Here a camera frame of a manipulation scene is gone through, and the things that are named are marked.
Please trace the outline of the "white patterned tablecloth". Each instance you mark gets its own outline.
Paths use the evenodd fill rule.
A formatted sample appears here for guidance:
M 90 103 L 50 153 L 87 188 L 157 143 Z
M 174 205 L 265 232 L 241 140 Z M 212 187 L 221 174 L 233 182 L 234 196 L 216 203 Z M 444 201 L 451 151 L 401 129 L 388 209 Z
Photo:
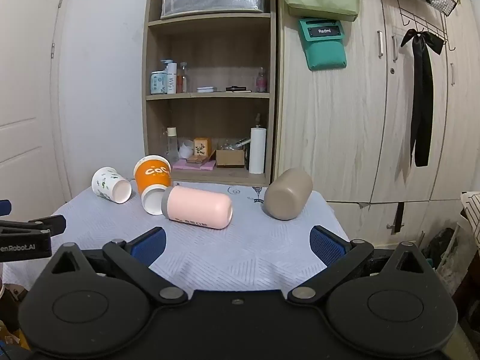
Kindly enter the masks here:
M 58 250 L 65 242 L 75 242 L 83 250 L 99 249 L 113 239 L 129 242 L 160 226 L 166 232 L 166 246 L 150 268 L 188 294 L 274 289 L 288 293 L 326 268 L 310 246 L 314 226 L 347 238 L 334 210 L 318 192 L 311 193 L 297 218 L 281 221 L 264 212 L 262 187 L 192 186 L 231 198 L 233 219 L 227 228 L 200 228 L 150 215 L 138 194 L 117 205 L 86 189 L 58 209 L 67 227 L 53 238 L 52 249 Z

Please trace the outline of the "wooden wardrobe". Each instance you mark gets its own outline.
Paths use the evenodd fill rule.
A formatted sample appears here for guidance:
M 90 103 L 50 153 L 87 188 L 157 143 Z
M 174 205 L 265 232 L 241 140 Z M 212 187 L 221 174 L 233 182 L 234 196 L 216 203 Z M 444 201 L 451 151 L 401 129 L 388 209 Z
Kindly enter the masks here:
M 278 2 L 276 175 L 300 167 L 345 232 L 375 245 L 426 245 L 454 228 L 479 158 L 479 26 L 472 0 L 450 16 L 419 0 L 360 0 L 343 25 L 346 67 L 309 70 L 299 21 Z M 430 158 L 410 154 L 414 65 L 408 30 L 447 38 L 431 55 Z

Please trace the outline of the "orange paper cup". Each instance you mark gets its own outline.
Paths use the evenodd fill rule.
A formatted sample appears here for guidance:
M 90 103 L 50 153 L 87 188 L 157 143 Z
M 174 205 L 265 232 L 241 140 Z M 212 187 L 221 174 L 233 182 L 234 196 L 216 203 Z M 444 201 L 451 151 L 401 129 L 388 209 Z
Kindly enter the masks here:
M 147 155 L 135 165 L 133 174 L 142 207 L 150 215 L 162 215 L 162 199 L 172 185 L 170 162 L 160 155 Z

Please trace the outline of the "grey storage bin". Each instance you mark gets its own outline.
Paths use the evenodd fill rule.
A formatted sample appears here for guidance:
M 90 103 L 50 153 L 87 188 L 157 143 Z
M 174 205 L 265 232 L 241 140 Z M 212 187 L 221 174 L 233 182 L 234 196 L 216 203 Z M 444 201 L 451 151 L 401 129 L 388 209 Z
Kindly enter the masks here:
M 470 230 L 456 224 L 453 236 L 435 269 L 445 289 L 454 295 L 469 269 L 478 247 Z

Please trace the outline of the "clear bottle with cream cap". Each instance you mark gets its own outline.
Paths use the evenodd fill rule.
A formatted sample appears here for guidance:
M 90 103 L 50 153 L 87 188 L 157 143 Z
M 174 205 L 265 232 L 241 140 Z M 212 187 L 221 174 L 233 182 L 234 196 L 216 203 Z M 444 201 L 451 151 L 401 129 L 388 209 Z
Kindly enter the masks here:
M 171 165 L 179 160 L 178 140 L 175 127 L 167 128 L 167 158 Z

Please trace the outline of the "teal Redmi pouch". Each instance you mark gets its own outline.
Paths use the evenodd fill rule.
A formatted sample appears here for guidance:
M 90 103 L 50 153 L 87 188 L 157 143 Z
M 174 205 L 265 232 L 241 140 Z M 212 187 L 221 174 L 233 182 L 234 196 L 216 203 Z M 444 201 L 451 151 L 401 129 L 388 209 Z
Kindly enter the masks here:
M 298 33 L 310 71 L 347 66 L 343 45 L 345 33 L 339 20 L 301 18 L 298 20 Z

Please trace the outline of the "geometric patterned box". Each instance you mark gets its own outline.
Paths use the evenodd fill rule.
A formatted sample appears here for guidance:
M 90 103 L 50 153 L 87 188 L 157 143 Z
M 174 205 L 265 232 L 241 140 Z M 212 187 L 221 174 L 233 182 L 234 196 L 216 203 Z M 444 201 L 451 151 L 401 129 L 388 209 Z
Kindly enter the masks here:
M 464 192 L 460 196 L 460 201 L 466 213 L 466 217 L 472 228 L 473 237 L 477 247 L 480 247 L 480 193 Z

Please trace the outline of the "pink small bottle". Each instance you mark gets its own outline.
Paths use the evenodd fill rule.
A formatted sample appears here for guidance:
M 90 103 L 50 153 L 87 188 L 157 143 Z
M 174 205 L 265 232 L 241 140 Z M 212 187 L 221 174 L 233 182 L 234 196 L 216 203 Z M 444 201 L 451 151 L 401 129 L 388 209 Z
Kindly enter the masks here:
M 267 75 L 265 69 L 261 67 L 259 69 L 258 76 L 256 77 L 256 93 L 267 92 Z

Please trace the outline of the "orange small box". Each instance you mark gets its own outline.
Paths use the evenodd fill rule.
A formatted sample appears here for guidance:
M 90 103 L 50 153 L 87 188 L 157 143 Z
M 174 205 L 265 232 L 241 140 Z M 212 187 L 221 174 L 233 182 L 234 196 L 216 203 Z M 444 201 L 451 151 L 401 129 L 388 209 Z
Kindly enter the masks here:
M 209 157 L 212 154 L 212 140 L 210 137 L 196 137 L 193 139 L 193 154 L 200 157 Z

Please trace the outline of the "white floral paper cup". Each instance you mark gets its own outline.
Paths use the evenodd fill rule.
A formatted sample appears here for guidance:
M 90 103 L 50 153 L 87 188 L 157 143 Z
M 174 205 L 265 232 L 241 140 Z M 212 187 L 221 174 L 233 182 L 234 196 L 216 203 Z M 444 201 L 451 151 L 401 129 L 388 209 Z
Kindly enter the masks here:
M 97 196 L 116 204 L 126 203 L 132 194 L 130 182 L 111 166 L 104 166 L 95 172 L 91 188 Z

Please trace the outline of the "amber small bottle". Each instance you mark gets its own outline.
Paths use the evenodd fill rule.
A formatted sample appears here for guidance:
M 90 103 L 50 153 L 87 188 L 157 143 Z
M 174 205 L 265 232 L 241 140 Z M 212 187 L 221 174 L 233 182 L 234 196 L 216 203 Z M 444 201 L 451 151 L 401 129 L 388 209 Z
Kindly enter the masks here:
M 177 70 L 177 92 L 180 94 L 184 94 L 188 91 L 188 80 L 187 80 L 187 63 L 181 62 L 180 67 Z

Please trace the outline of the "pink tumbler with grey lid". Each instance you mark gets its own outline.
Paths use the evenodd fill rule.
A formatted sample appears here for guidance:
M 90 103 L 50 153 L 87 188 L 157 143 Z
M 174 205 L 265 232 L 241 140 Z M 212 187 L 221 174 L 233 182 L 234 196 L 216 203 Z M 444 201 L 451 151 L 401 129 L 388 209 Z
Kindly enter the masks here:
M 222 230 L 233 218 L 233 203 L 223 193 L 176 185 L 165 190 L 162 213 L 171 221 Z

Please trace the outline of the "white small cup on shelf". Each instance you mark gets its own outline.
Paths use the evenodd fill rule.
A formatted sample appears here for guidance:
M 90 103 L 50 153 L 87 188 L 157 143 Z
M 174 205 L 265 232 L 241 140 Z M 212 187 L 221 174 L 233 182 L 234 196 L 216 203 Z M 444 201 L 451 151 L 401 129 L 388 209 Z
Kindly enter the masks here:
M 182 142 L 179 150 L 179 158 L 188 159 L 194 155 L 194 142 L 190 140 L 185 140 Z

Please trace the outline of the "white paper towel roll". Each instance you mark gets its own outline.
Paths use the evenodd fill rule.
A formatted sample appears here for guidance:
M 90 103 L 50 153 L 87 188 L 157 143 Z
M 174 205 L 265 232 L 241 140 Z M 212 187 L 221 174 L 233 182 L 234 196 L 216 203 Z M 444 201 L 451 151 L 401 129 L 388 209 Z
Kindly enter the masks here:
M 267 129 L 252 127 L 250 129 L 249 172 L 259 175 L 264 172 Z

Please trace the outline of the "taupe tumbler cup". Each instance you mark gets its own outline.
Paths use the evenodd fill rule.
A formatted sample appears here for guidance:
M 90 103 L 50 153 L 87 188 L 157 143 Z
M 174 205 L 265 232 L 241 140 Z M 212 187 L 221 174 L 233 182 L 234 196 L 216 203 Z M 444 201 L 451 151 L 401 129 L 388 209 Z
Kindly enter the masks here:
M 266 189 L 265 213 L 283 221 L 295 219 L 305 207 L 312 188 L 312 178 L 303 169 L 288 169 Z

